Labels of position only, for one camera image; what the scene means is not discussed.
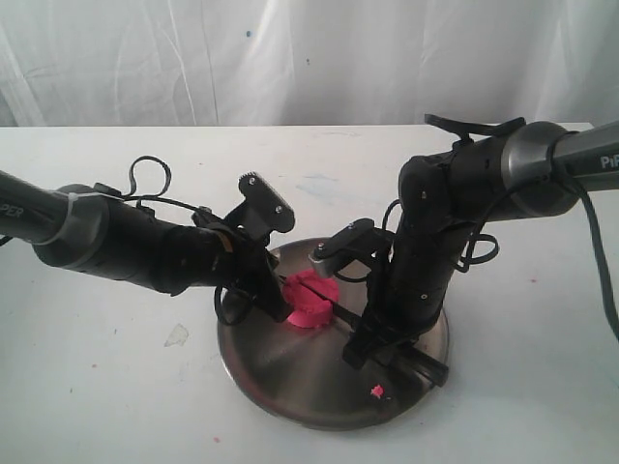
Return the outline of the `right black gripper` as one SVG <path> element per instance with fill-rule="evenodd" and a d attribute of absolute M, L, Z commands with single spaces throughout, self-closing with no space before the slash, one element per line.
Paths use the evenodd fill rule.
<path fill-rule="evenodd" d="M 368 305 L 343 347 L 342 358 L 354 369 L 387 343 L 427 332 L 442 307 L 455 263 L 464 249 L 471 222 L 458 221 L 434 232 L 398 224 L 391 262 L 370 280 Z M 412 380 L 434 382 L 434 359 L 407 340 L 390 346 L 381 358 L 390 373 Z"/>

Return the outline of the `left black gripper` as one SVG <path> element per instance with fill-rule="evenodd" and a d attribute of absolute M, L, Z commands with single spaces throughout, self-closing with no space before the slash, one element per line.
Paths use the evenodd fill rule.
<path fill-rule="evenodd" d="M 192 220 L 192 226 L 176 226 L 165 234 L 163 291 L 176 296 L 191 286 L 217 286 L 214 310 L 225 327 L 247 319 L 251 313 L 247 295 L 275 322 L 285 321 L 290 306 L 275 272 L 279 261 L 261 242 L 207 208 L 195 211 Z"/>

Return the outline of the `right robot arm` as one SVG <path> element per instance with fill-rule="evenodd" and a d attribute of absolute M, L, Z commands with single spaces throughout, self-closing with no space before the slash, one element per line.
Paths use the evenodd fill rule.
<path fill-rule="evenodd" d="M 450 151 L 415 156 L 398 175 L 401 208 L 391 247 L 378 255 L 368 303 L 343 349 L 359 368 L 385 349 L 428 332 L 449 281 L 481 258 L 474 253 L 493 221 L 555 217 L 581 203 L 589 222 L 606 321 L 618 326 L 601 228 L 590 195 L 618 186 L 618 127 L 570 131 L 521 118 L 477 125 L 428 115 L 453 133 Z"/>

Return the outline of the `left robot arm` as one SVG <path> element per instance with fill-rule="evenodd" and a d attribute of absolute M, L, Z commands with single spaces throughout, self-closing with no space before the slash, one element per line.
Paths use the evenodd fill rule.
<path fill-rule="evenodd" d="M 234 326 L 258 308 L 275 322 L 291 314 L 268 249 L 273 232 L 295 225 L 294 212 L 257 173 L 240 177 L 244 200 L 225 217 L 188 205 L 192 224 L 157 218 L 149 203 L 181 207 L 168 188 L 138 194 L 104 184 L 46 190 L 1 175 L 1 242 L 31 245 L 50 267 L 126 281 L 169 296 L 200 286 L 215 290 L 220 323 Z"/>

